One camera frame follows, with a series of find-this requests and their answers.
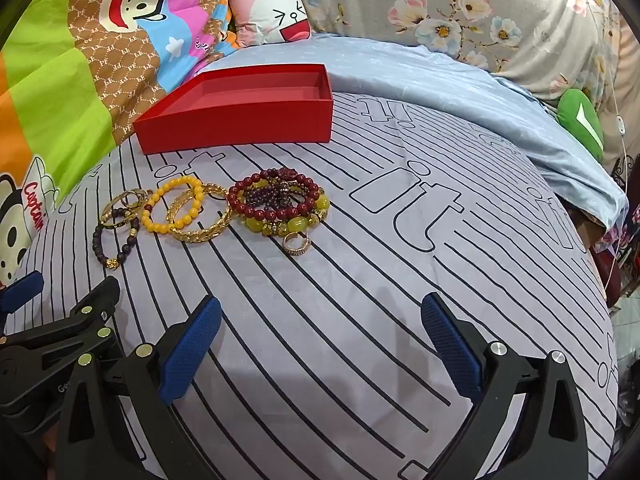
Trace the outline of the thin gold bangle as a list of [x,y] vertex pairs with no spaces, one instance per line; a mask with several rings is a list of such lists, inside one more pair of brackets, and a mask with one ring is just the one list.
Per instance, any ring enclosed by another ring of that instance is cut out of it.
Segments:
[[99,225],[104,229],[118,229],[137,217],[147,201],[148,192],[141,188],[124,191],[103,208]]

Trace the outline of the twisted gold bangle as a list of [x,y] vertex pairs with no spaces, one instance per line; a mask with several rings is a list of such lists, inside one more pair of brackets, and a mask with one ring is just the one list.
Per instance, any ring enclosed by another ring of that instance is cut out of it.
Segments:
[[212,240],[214,237],[218,236],[229,225],[231,219],[233,217],[233,209],[230,205],[227,205],[226,210],[222,214],[222,216],[212,225],[206,229],[200,229],[196,231],[183,231],[177,229],[177,220],[176,215],[179,210],[184,206],[184,204],[194,198],[195,194],[192,190],[187,190],[181,193],[178,197],[176,197],[172,203],[170,204],[167,214],[166,221],[169,224],[168,233],[175,237],[176,240],[183,243],[190,244],[200,244],[204,242],[208,242]]

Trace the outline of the red jewelry tray box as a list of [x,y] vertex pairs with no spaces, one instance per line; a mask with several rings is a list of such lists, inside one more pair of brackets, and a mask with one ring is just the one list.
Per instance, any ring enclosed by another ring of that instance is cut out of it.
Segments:
[[331,140],[326,66],[272,64],[202,73],[134,121],[144,154]]

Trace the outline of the colourful monkey cartoon blanket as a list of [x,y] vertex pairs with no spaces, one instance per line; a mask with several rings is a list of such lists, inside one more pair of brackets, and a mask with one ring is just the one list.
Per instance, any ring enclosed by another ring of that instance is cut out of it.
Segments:
[[236,48],[228,0],[32,0],[1,50],[1,281],[134,121]]

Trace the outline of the light blue duvet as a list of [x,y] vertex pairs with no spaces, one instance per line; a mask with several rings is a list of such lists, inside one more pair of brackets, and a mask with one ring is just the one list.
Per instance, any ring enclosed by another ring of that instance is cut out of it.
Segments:
[[427,47],[318,34],[243,48],[205,68],[307,63],[324,65],[335,91],[431,107],[474,122],[514,144],[555,194],[607,229],[626,217],[623,190],[530,92]]

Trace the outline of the green plush toy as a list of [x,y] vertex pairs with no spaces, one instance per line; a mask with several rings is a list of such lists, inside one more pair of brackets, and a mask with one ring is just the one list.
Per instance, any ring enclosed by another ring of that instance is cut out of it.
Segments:
[[556,119],[598,162],[602,162],[602,127],[596,110],[584,92],[566,90],[559,100]]

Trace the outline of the pink white cartoon pillow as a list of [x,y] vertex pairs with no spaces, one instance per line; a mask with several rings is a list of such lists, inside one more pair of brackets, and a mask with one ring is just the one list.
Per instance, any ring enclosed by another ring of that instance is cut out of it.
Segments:
[[228,3],[241,48],[311,37],[303,0],[228,0]]

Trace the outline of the grey floral quilt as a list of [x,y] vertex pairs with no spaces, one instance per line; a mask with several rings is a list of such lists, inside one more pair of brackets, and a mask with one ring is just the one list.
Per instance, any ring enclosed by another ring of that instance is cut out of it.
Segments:
[[639,43],[614,0],[303,0],[312,27],[422,44],[510,79],[549,105],[578,89],[604,162],[639,153]]

